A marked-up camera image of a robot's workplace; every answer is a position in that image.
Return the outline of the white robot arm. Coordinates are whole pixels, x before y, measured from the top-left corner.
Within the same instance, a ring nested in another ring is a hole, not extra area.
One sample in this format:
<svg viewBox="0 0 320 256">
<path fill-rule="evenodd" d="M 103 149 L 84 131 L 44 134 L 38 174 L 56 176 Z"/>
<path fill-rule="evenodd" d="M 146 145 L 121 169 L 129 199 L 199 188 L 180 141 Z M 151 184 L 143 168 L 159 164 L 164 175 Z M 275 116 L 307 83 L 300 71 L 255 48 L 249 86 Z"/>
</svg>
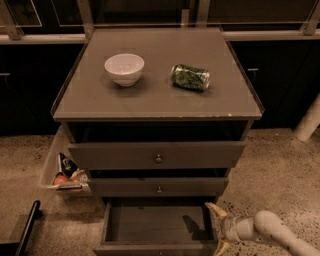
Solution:
<svg viewBox="0 0 320 256">
<path fill-rule="evenodd" d="M 231 216 L 214 203 L 206 202 L 210 213 L 220 220 L 221 236 L 214 256 L 222 256 L 233 243 L 251 241 L 280 246 L 291 256 L 320 256 L 320 251 L 300 239 L 275 213 L 261 210 L 253 216 Z"/>
</svg>

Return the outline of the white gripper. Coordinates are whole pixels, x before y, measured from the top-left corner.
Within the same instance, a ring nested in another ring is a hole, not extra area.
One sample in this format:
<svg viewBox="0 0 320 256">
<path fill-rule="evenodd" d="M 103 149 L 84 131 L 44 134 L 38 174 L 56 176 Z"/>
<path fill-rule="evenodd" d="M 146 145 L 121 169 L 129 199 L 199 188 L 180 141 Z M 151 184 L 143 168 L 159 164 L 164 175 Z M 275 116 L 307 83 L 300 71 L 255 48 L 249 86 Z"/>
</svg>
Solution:
<svg viewBox="0 0 320 256">
<path fill-rule="evenodd" d="M 229 242 L 240 242 L 240 236 L 237 231 L 237 217 L 227 216 L 228 213 L 214 203 L 206 202 L 205 206 L 221 221 L 221 232 L 223 238 L 220 240 L 213 256 L 222 256 L 231 246 Z"/>
</svg>

